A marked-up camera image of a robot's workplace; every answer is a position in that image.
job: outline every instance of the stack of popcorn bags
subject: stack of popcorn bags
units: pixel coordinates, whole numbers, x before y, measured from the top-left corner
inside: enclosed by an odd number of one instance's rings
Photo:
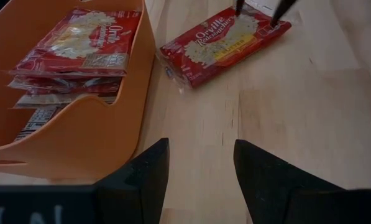
[[[9,87],[27,90],[14,107],[36,108],[35,114],[52,118],[86,95],[113,103],[126,75],[140,15],[138,11],[70,11],[9,72],[14,76]]]

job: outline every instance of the orange plastic bin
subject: orange plastic bin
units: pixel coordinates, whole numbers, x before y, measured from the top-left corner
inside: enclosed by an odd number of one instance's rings
[[[33,110],[10,109],[24,93],[5,87],[6,71],[74,7],[142,10],[128,74],[112,105],[76,100],[24,139],[13,142]],[[11,0],[0,12],[0,172],[45,178],[100,178],[131,158],[144,112],[155,41],[143,0]]]

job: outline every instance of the orange bin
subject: orange bin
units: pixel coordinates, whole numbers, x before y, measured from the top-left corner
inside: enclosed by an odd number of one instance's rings
[[[80,98],[13,142],[34,110],[11,109],[24,93],[5,87],[12,69],[71,9],[142,10],[128,74],[112,105]],[[0,11],[0,172],[45,178],[100,178],[127,162],[138,142],[155,54],[143,0],[11,0]]]

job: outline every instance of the wooden table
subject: wooden table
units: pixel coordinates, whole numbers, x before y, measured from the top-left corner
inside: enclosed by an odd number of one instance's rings
[[[159,46],[232,3],[146,2]],[[161,223],[251,223],[238,138],[341,187],[371,187],[371,0],[301,0],[292,15],[277,43],[184,95],[155,62],[137,152],[170,138]],[[92,181],[0,174],[0,184]]]

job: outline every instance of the bin handle cutout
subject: bin handle cutout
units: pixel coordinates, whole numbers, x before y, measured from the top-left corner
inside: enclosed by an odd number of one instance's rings
[[[8,160],[0,160],[0,166],[18,166],[18,165],[27,165],[26,162],[21,161],[8,161]]]

